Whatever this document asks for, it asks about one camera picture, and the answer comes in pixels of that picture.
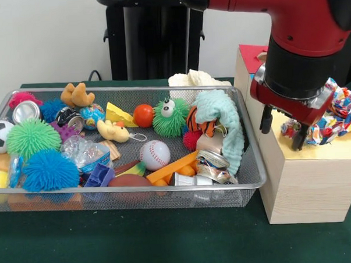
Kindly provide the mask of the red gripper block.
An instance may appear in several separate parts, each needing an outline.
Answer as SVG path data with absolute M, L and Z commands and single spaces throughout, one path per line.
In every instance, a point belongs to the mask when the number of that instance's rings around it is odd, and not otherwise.
M 316 124 L 332 103 L 335 90 L 324 87 L 322 93 L 313 99 L 300 101 L 284 98 L 274 93 L 270 88 L 252 80 L 250 95 L 265 105 L 260 123 L 262 133 L 269 133 L 273 116 L 272 109 L 276 108 L 288 117 L 300 122 L 300 130 L 292 138 L 292 150 L 300 151 L 306 140 L 309 126 Z

